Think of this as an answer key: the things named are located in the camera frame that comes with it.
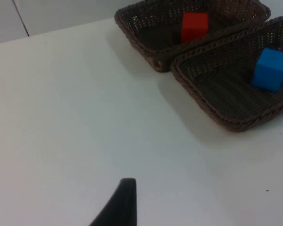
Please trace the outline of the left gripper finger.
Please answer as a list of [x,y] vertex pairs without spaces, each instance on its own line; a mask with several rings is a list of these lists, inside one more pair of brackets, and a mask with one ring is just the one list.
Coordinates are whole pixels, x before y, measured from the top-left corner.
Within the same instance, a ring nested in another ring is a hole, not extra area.
[[134,178],[120,180],[90,226],[137,226],[137,184]]

